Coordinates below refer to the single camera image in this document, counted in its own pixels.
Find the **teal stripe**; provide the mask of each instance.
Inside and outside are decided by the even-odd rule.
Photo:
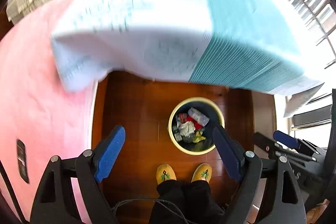
[[[270,91],[303,74],[285,58],[301,53],[271,0],[208,0],[208,5],[213,36],[190,82]]]

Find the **silver screw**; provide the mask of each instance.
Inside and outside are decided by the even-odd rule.
[[[283,163],[287,162],[287,158],[285,156],[280,156],[279,160]]]
[[[92,150],[88,149],[83,152],[84,157],[90,157],[92,155]]]
[[[51,161],[51,162],[56,162],[56,161],[58,161],[58,156],[56,156],[56,155],[52,156],[52,157],[50,158],[50,161]]]
[[[248,156],[249,158],[253,158],[254,153],[252,151],[246,151],[246,156]]]

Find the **shoe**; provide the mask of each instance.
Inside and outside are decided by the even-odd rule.
[[[203,163],[200,164],[193,175],[193,178],[191,179],[191,182],[194,182],[196,180],[205,180],[207,182],[210,181],[212,175],[212,168],[210,165]]]
[[[176,180],[176,175],[169,164],[162,164],[157,168],[156,181],[160,184],[166,180]]]

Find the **floor plank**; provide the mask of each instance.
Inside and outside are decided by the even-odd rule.
[[[246,150],[253,149],[253,107],[249,90],[191,83],[163,83],[144,80],[126,72],[109,75],[102,136],[117,124],[126,131],[126,141],[110,176],[104,180],[104,194],[111,206],[137,196],[158,197],[155,173],[158,165],[170,164],[178,179],[190,181],[202,162],[213,168],[212,195],[220,206],[229,203],[237,184],[226,174],[216,149],[201,156],[179,151],[167,130],[174,107],[194,96],[213,100],[222,110],[225,128]],[[153,202],[141,201],[118,209],[121,224],[146,223]]]

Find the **person's leg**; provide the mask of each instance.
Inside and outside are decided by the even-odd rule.
[[[192,182],[185,186],[185,209],[187,219],[198,224],[217,224],[224,211],[211,196],[209,181],[212,169],[208,164],[197,167]]]
[[[181,183],[176,180],[175,173],[169,165],[160,165],[157,169],[157,192],[159,193],[159,199],[167,200],[174,203],[183,214],[185,214],[184,208],[184,194],[181,190]],[[180,215],[176,207],[168,202],[162,202],[170,210]],[[182,224],[185,223],[177,215],[163,207],[159,203],[155,203],[152,209],[149,224]]]

